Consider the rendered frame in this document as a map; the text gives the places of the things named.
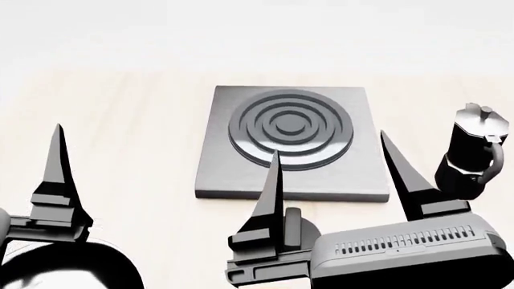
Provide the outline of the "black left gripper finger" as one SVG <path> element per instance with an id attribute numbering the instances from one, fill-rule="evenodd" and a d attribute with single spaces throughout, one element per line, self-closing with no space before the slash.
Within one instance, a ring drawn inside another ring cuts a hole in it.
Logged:
<path id="1" fill-rule="evenodd" d="M 55 126 L 43 180 L 31 197 L 31 224 L 39 230 L 67 234 L 75 242 L 89 237 L 93 220 L 82 207 L 73 180 L 63 127 Z"/>

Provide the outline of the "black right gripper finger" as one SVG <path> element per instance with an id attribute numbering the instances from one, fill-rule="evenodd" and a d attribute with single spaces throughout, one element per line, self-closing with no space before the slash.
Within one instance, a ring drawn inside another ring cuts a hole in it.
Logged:
<path id="1" fill-rule="evenodd" d="M 250 218 L 228 238 L 234 259 L 277 257 L 284 247 L 283 175 L 274 152 L 263 191 Z"/>
<path id="2" fill-rule="evenodd" d="M 407 221 L 471 211 L 468 201 L 443 193 L 431 185 L 402 155 L 386 132 L 381 132 L 380 138 L 385 162 Z"/>

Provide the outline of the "grey round stove knob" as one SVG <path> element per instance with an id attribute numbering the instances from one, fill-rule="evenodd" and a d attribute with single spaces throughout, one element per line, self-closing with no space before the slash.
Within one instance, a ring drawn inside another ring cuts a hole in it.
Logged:
<path id="1" fill-rule="evenodd" d="M 318 228 L 302 217 L 301 209 L 289 207 L 284 216 L 284 251 L 311 250 L 321 236 Z"/>

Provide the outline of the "grey square electric stove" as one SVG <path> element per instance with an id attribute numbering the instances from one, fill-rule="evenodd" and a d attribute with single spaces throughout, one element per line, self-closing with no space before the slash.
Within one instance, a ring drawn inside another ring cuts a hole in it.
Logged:
<path id="1" fill-rule="evenodd" d="M 274 155 L 288 200 L 389 199 L 364 88 L 217 86 L 196 196 L 256 199 Z"/>

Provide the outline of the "black silver moka pot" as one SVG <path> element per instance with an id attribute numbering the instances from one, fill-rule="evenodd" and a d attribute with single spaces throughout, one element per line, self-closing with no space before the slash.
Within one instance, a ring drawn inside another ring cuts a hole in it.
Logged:
<path id="1" fill-rule="evenodd" d="M 488 106 L 458 110 L 449 148 L 434 175 L 438 188 L 458 199 L 476 199 L 504 166 L 509 122 Z"/>

